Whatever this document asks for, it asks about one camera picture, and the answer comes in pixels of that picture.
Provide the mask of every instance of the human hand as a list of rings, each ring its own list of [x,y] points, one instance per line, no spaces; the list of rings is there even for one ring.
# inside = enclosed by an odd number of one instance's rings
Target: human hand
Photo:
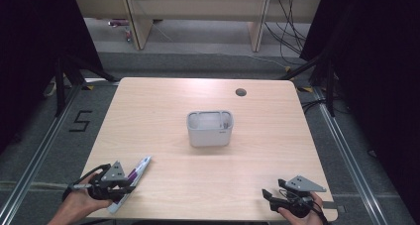
[[[90,178],[94,175],[95,173],[91,174],[80,184],[88,183]],[[111,200],[93,199],[86,189],[72,191],[58,208],[58,211],[55,213],[55,216],[52,218],[49,225],[73,224],[85,218],[90,213],[101,208],[106,208],[111,204]]]
[[[315,204],[314,209],[321,212],[322,210],[322,199],[315,192],[311,192],[311,197],[314,199]],[[318,214],[315,211],[311,210],[309,214],[304,218],[298,218],[294,216],[289,210],[285,208],[278,208],[278,213],[281,214],[285,219],[287,219],[292,225],[322,225],[323,222]]]

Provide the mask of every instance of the white marker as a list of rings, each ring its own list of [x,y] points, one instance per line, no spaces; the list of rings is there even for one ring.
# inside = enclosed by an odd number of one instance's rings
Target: white marker
[[[145,171],[146,167],[148,166],[149,162],[151,161],[152,157],[145,157],[143,158],[139,164],[130,172],[129,176],[128,176],[128,180],[131,181],[132,183],[130,184],[130,186],[136,186],[137,183],[140,180],[140,177],[142,177],[143,172]],[[127,198],[130,196],[130,193],[127,193],[126,195],[124,195],[124,197],[117,202],[113,202],[109,207],[108,207],[108,211],[110,213],[115,213],[117,212],[117,210],[121,207],[121,205],[123,205],[123,203],[127,200]]]

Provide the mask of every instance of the white floor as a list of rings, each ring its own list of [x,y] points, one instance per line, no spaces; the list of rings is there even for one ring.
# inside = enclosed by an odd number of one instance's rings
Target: white floor
[[[127,42],[128,27],[111,27],[106,19],[85,19],[96,50],[99,53],[133,54],[222,54],[233,56],[291,56],[299,54],[281,45],[264,27],[262,46],[258,53],[251,48],[247,23],[229,21],[156,21],[143,50],[136,50]],[[280,37],[285,24],[267,23]],[[300,34],[306,36],[310,24],[295,24]],[[285,34],[284,40],[298,49],[296,39]]]

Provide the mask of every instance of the small round hole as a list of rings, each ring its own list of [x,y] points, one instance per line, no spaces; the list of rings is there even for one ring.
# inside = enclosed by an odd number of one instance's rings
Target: small round hole
[[[243,88],[239,88],[239,89],[237,89],[236,90],[236,94],[238,95],[238,96],[245,96],[245,95],[247,95],[247,90],[245,90],[245,89],[243,89]]]

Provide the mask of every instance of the wooden table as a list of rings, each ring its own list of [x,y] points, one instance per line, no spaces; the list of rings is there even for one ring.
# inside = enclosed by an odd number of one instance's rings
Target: wooden table
[[[236,90],[243,88],[245,96]],[[229,110],[235,124],[225,147],[189,145],[191,111]],[[197,78],[121,80],[83,174],[120,161],[126,173],[153,156],[131,197],[115,214],[91,217],[275,221],[262,188],[298,174],[324,186],[314,142],[290,81]],[[336,209],[324,209],[328,220]]]

